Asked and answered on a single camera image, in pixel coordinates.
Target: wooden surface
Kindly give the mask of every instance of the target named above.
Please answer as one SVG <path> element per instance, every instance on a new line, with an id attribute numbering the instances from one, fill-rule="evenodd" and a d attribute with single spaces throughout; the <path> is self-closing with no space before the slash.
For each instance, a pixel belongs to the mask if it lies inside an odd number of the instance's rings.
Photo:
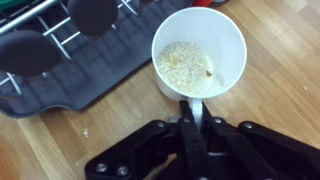
<path id="1" fill-rule="evenodd" d="M 218 10 L 244 34 L 248 63 L 230 91 L 205 100 L 211 113 L 320 148 L 320 1 L 230 0 Z M 0 179 L 84 179 L 89 159 L 148 121 L 177 113 L 148 64 L 81 112 L 1 115 Z"/>

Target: rice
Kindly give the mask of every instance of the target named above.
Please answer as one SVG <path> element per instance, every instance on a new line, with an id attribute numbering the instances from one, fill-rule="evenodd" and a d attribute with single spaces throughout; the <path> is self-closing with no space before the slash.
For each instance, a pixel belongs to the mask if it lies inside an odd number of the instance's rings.
<path id="1" fill-rule="evenodd" d="M 212 82 L 212 63 L 194 43 L 168 45 L 156 59 L 156 66 L 166 83 L 188 96 L 201 96 Z"/>

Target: white cup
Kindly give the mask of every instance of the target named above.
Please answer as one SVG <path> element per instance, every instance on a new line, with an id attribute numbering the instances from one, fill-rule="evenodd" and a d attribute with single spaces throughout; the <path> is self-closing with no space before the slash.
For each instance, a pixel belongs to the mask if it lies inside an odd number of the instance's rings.
<path id="1" fill-rule="evenodd" d="M 190 96 L 165 82 L 160 74 L 156 58 L 166 46 L 176 42 L 196 44 L 212 61 L 213 78 L 205 92 Z M 200 127 L 202 99 L 229 90 L 240 79 L 246 64 L 247 49 L 243 35 L 229 17 L 213 9 L 192 7 L 172 14 L 160 25 L 152 42 L 152 59 L 160 90 L 170 99 L 187 99 Z"/>

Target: green object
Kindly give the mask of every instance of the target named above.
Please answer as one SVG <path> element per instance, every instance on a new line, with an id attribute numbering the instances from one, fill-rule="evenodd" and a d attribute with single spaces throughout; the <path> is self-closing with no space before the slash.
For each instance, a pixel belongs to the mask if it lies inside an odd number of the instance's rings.
<path id="1" fill-rule="evenodd" d="M 0 11 L 17 6 L 29 0 L 0 0 Z"/>

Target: black metal bracket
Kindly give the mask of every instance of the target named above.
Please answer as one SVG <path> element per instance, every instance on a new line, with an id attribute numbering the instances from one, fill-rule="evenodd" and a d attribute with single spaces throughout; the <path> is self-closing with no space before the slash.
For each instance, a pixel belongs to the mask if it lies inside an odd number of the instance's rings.
<path id="1" fill-rule="evenodd" d="M 320 179 L 320 150 L 254 122 L 233 127 L 203 107 L 200 132 L 180 101 L 177 123 L 151 121 L 89 161 L 86 178 L 143 179 L 176 154 L 155 179 Z"/>

